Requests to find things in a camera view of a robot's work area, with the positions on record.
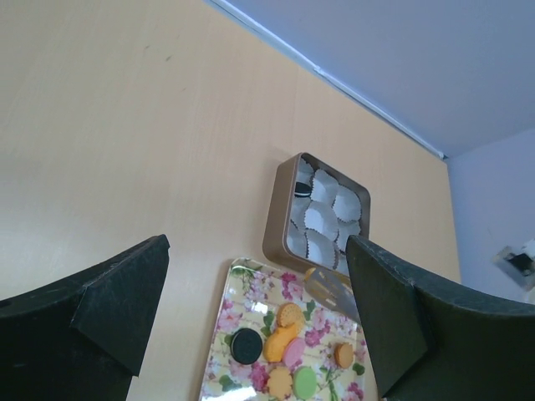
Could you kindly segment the orange round biscuit top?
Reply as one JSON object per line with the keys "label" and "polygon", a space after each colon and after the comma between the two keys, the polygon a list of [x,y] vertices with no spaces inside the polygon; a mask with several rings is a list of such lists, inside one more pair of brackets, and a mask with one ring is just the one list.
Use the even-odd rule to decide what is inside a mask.
{"label": "orange round biscuit top", "polygon": [[305,326],[305,317],[299,305],[293,302],[283,304],[277,313],[277,325],[279,327],[289,327],[294,325],[298,332]]}

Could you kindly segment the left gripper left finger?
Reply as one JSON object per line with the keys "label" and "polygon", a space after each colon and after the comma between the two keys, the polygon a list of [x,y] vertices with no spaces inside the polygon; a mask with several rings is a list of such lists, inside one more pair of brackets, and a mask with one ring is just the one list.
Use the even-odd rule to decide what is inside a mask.
{"label": "left gripper left finger", "polygon": [[124,400],[139,376],[169,266],[153,236],[1,302],[3,400]]}

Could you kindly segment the metal tongs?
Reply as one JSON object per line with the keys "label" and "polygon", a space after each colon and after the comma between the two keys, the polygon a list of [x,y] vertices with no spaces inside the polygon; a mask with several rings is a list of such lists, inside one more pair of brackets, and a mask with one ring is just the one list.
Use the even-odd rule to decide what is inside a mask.
{"label": "metal tongs", "polygon": [[304,275],[304,286],[316,302],[361,324],[353,291],[337,272],[321,266],[310,268]]}

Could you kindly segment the pink macaron cookie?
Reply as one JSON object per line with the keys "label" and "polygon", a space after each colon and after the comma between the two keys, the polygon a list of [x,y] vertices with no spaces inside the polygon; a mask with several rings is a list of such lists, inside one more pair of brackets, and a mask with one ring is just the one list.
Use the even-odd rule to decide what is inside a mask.
{"label": "pink macaron cookie", "polygon": [[306,342],[303,338],[294,338],[283,351],[283,364],[291,368],[302,360]]}

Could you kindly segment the black sandwich cookie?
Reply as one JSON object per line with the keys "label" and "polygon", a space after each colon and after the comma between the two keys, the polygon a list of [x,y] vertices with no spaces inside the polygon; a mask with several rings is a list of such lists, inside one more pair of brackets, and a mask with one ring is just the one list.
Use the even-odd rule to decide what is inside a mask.
{"label": "black sandwich cookie", "polygon": [[232,336],[230,350],[233,359],[242,365],[252,365],[262,354],[260,334],[248,327],[240,328]]}
{"label": "black sandwich cookie", "polygon": [[308,198],[312,194],[312,187],[304,182],[296,182],[294,186],[294,196],[296,198]]}

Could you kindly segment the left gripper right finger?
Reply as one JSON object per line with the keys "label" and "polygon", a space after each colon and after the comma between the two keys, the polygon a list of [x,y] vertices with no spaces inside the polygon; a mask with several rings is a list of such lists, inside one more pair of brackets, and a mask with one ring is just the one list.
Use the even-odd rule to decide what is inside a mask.
{"label": "left gripper right finger", "polygon": [[361,236],[346,256],[381,398],[533,399],[533,305],[464,287]]}

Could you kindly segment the orange fish cookie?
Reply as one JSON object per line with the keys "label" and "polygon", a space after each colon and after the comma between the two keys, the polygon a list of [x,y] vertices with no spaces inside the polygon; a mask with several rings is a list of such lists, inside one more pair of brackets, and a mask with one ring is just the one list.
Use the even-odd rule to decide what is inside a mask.
{"label": "orange fish cookie", "polygon": [[284,351],[292,340],[300,333],[297,323],[292,323],[286,327],[277,327],[267,338],[263,346],[263,356],[269,363],[279,363],[282,361]]}

